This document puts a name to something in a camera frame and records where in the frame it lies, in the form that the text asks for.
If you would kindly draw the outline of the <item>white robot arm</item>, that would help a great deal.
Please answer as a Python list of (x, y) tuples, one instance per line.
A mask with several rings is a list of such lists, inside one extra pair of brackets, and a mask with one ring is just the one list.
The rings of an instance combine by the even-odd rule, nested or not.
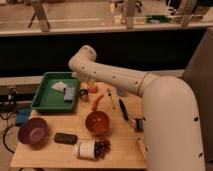
[(173, 76), (99, 64), (96, 57), (84, 45), (68, 66), (78, 76), (142, 98), (147, 171), (206, 171), (199, 110), (190, 86)]

